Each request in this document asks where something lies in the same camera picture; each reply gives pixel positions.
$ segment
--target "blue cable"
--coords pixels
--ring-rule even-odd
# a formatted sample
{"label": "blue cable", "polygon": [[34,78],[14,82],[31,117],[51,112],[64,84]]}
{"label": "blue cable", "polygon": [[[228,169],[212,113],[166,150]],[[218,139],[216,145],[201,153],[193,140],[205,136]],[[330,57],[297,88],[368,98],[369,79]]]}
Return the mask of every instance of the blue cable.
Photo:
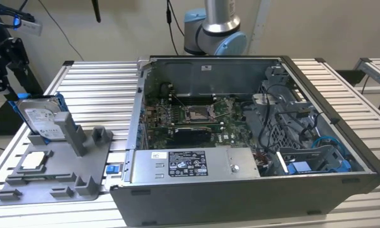
{"label": "blue cable", "polygon": [[313,141],[313,143],[312,143],[312,145],[310,145],[310,148],[313,148],[313,147],[316,146],[317,142],[318,142],[321,139],[329,139],[329,140],[334,141],[336,144],[338,145],[341,151],[342,151],[342,157],[345,157],[346,153],[345,153],[345,149],[344,149],[342,144],[340,143],[340,141],[337,141],[336,138],[333,138],[333,137],[330,137],[330,136],[321,136],[321,137],[318,137],[318,138]]}

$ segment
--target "metal workbench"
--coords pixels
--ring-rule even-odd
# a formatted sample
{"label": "metal workbench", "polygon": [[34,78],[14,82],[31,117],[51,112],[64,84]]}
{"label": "metal workbench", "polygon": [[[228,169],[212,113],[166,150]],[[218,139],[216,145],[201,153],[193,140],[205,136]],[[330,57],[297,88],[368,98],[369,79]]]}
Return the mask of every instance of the metal workbench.
{"label": "metal workbench", "polygon": [[380,84],[380,58],[360,58],[353,70],[361,70]]}
{"label": "metal workbench", "polygon": [[[326,63],[313,59],[293,60],[320,93],[340,113],[357,136],[380,159],[380,111],[342,80]],[[136,62],[74,62],[62,66],[46,90],[60,91],[74,121],[82,128],[104,125],[114,133],[108,164],[125,159],[133,95],[137,82]],[[29,133],[21,126],[0,157],[0,189],[23,153]],[[0,207],[0,227],[122,227],[113,199],[102,186],[94,201]],[[354,195],[326,215],[232,222],[190,227],[380,227],[380,186]]]}

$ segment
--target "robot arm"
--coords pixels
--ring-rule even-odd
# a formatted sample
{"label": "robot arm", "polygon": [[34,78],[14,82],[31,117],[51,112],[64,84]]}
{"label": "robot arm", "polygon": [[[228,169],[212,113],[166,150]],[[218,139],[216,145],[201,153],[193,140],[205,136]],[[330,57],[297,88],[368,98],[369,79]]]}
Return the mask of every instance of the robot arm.
{"label": "robot arm", "polygon": [[205,8],[184,17],[184,50],[192,55],[241,55],[246,35],[240,32],[234,0],[205,0]]}

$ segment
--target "blue clip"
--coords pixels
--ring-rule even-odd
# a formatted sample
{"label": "blue clip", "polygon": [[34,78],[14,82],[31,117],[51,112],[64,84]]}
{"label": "blue clip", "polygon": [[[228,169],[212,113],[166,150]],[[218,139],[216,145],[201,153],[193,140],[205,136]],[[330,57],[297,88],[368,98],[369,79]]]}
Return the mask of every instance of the blue clip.
{"label": "blue clip", "polygon": [[108,165],[105,168],[106,174],[118,174],[120,172],[120,166],[118,165]]}

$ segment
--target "power supply label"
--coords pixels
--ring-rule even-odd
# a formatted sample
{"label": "power supply label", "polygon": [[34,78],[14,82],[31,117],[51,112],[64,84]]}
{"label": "power supply label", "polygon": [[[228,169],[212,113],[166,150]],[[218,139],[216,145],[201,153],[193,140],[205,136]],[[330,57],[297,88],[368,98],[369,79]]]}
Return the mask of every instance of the power supply label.
{"label": "power supply label", "polygon": [[169,176],[208,176],[205,151],[169,152]]}

